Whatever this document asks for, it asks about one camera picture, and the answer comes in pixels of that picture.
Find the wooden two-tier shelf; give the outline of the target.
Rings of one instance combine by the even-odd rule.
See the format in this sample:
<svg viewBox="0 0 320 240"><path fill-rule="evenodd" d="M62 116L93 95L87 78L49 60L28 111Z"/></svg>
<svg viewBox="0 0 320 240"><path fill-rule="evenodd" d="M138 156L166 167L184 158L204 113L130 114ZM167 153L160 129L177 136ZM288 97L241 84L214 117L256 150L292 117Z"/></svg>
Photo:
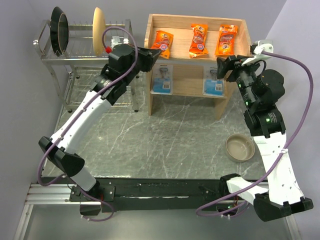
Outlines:
<svg viewBox="0 0 320 240"><path fill-rule="evenodd" d="M207 57L191 58L189 56L189 48L193 37L192 24L208 25L205 42L209 52ZM219 28L222 24L238 27L234 52L237 55L249 55L251 38L244 19L155 13L149 15L144 39L146 48L152 46L157 31L173 34L170 58L159 59L157 63L173 67L172 94L174 96L205 97L203 93L203 70L204 67L212 67L217 62L215 49L219 37Z"/></svg>

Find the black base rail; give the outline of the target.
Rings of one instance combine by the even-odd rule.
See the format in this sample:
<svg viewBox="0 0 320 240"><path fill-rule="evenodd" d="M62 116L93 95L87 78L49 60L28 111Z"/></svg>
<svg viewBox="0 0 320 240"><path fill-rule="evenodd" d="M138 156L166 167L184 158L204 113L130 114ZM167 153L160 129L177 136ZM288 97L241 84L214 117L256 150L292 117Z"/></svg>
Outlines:
<svg viewBox="0 0 320 240"><path fill-rule="evenodd" d="M99 178L94 196L115 211L195 210L229 194L226 180Z"/></svg>

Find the aluminium frame rail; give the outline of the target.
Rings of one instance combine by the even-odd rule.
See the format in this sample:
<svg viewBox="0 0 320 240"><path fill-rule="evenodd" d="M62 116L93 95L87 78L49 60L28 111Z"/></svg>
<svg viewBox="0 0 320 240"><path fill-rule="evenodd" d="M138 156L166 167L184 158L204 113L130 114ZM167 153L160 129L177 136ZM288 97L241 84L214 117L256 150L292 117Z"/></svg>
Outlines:
<svg viewBox="0 0 320 240"><path fill-rule="evenodd" d="M59 240L80 237L81 227L90 222L79 213L84 202L71 202L72 185L31 184L16 228L15 240Z"/></svg>

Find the beige ceramic bowl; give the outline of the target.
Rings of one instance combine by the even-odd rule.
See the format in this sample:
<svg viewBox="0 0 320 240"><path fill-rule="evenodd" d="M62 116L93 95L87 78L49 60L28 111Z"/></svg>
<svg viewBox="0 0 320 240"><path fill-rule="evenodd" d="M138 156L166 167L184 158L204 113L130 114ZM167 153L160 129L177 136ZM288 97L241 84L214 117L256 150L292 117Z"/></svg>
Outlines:
<svg viewBox="0 0 320 240"><path fill-rule="evenodd" d="M243 134L232 134L225 140L226 156L239 163L250 160L255 154L253 141Z"/></svg>

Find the black plate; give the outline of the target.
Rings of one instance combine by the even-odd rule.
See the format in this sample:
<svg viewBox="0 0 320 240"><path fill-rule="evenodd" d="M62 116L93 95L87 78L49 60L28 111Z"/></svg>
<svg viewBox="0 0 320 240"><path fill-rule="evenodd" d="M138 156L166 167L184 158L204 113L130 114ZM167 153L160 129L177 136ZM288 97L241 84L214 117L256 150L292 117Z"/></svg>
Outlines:
<svg viewBox="0 0 320 240"><path fill-rule="evenodd" d="M69 23L66 14L56 6L50 18L50 42L54 54L60 57L69 43Z"/></svg>

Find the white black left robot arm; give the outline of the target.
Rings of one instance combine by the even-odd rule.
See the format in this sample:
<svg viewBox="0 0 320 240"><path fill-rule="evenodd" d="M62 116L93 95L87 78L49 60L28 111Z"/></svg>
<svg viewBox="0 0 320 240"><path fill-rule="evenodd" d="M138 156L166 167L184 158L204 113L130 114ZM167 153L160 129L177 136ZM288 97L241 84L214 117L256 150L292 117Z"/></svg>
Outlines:
<svg viewBox="0 0 320 240"><path fill-rule="evenodd" d="M92 125L126 92L136 75L152 70L161 52L129 44L116 45L72 116L51 137L43 136L38 142L45 158L76 183L88 201L102 193L99 182L85 167L85 160L77 155L78 145Z"/></svg>

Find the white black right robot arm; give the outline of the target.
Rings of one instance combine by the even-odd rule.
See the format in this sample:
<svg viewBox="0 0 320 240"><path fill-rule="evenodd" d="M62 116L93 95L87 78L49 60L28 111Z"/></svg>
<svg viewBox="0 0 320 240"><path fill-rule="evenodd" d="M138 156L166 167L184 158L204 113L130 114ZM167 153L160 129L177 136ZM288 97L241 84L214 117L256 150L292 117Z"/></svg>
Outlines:
<svg viewBox="0 0 320 240"><path fill-rule="evenodd" d="M228 82L235 82L246 106L244 120L262 157L268 188L260 181L250 183L239 174L222 176L219 195L224 199L239 196L253 205L255 213L264 222L311 210L314 205L300 189L290 161L282 114L276 103L285 94L284 77L276 70L264 69L256 74L259 63L246 64L246 56L218 57L217 77L230 72Z"/></svg>

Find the metal dish rack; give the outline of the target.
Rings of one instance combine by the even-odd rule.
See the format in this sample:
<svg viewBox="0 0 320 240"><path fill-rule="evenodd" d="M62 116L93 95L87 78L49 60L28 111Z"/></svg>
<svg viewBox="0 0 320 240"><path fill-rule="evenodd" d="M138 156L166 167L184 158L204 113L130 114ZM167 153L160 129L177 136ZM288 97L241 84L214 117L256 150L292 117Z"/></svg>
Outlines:
<svg viewBox="0 0 320 240"><path fill-rule="evenodd" d="M62 55L52 49L50 20L43 20L35 34L33 46L41 62L47 68L53 81L62 109L72 113L81 103L89 86L89 77L98 74L108 61L104 52L98 56L93 47L93 24L70 23L69 41ZM69 73L65 88L61 88L54 66L63 66Z"/></svg>

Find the beige wooden plate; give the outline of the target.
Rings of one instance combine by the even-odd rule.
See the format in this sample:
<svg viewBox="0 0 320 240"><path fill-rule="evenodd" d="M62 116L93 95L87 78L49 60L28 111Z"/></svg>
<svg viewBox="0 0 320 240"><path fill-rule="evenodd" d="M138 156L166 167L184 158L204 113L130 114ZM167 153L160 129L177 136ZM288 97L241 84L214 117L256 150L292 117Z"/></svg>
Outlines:
<svg viewBox="0 0 320 240"><path fill-rule="evenodd" d="M105 50L102 40L102 34L106 29L104 12L96 7L92 22L92 45L93 51L97 57L101 56Z"/></svg>

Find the orange razor pack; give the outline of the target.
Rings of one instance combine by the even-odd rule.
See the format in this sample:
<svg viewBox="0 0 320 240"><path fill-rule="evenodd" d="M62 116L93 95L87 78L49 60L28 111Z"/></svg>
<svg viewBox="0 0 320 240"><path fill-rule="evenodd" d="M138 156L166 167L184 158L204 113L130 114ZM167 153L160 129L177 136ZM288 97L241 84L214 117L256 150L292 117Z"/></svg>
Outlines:
<svg viewBox="0 0 320 240"><path fill-rule="evenodd" d="M189 48L189 57L207 57L209 55L209 52L206 48L208 25L193 23L191 24L191 28L193 30L193 37Z"/></svg>
<svg viewBox="0 0 320 240"><path fill-rule="evenodd" d="M222 24L219 27L219 35L215 49L216 56L234 55L235 38L238 33L238 26L233 24Z"/></svg>
<svg viewBox="0 0 320 240"><path fill-rule="evenodd" d="M158 30L156 32L155 40L151 46L151 49L161 50L160 56L164 59L169 59L171 54L170 49L173 43L173 39L174 39L173 34L163 30Z"/></svg>

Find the blue razor blister pack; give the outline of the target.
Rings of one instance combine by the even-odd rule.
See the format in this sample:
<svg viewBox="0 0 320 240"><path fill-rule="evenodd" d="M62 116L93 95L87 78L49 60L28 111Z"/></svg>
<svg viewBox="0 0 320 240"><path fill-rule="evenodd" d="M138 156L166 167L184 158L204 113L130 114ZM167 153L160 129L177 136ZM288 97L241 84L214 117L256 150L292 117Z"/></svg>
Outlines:
<svg viewBox="0 0 320 240"><path fill-rule="evenodd" d="M150 92L156 95L173 94L172 64L155 64L152 70Z"/></svg>
<svg viewBox="0 0 320 240"><path fill-rule="evenodd" d="M203 67L202 94L205 96L222 98L225 96L224 80L218 79L218 68L215 66Z"/></svg>

